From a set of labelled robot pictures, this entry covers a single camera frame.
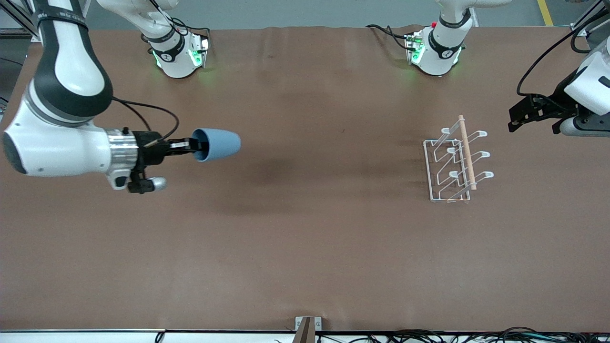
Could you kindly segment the brown table cover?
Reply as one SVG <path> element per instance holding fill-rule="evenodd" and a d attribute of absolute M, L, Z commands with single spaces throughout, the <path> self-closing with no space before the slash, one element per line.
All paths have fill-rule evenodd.
<path fill-rule="evenodd" d="M 208 69 L 172 80 L 140 35 L 91 31 L 115 95 L 174 111 L 177 137 L 238 133 L 168 186 L 39 178 L 0 150 L 0 329 L 610 332 L 610 139 L 508 131 L 516 85 L 566 28 L 474 28 L 429 77 L 363 28 L 212 32 Z M 428 199 L 422 142 L 464 115 L 468 203 Z"/>

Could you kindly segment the yellow floor tape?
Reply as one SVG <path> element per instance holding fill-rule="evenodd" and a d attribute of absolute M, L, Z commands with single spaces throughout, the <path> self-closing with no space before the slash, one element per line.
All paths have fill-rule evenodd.
<path fill-rule="evenodd" d="M 541 17 L 543 19 L 543 22 L 545 24 L 545 26 L 554 26 L 554 22 L 551 16 L 551 13 L 549 11 L 549 7 L 548 7 L 548 3 L 546 0 L 536 0 L 538 7 L 539 7 L 539 11 L 541 13 Z"/>

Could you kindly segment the blue plastic cup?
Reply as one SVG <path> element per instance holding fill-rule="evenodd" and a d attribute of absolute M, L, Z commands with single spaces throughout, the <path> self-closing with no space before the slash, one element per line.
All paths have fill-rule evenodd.
<path fill-rule="evenodd" d="M 198 128 L 193 131 L 191 138 L 196 138 L 200 141 L 201 149 L 209 150 L 207 159 L 198 162 L 209 162 L 215 159 L 227 158 L 239 152 L 241 148 L 241 138 L 233 131 Z"/>

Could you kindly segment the aluminium frame profile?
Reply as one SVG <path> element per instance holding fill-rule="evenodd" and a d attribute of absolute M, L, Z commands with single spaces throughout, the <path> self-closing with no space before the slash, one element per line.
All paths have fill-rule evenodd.
<path fill-rule="evenodd" d="M 592 18 L 602 10 L 607 10 L 610 14 L 610 0 L 566 0 L 568 3 L 576 4 L 577 6 L 584 6 L 584 11 L 580 13 L 575 19 L 571 20 L 569 27 L 572 31 L 575 31 L 575 37 L 581 37 L 588 39 L 590 37 L 591 30 L 598 29 L 599 33 L 602 32 L 601 28 L 603 25 L 610 23 L 608 15 L 601 19 L 597 19 L 592 23 L 584 26 L 584 28 L 578 29 L 587 20 Z"/>
<path fill-rule="evenodd" d="M 40 42 L 28 0 L 0 0 L 0 39 Z"/>

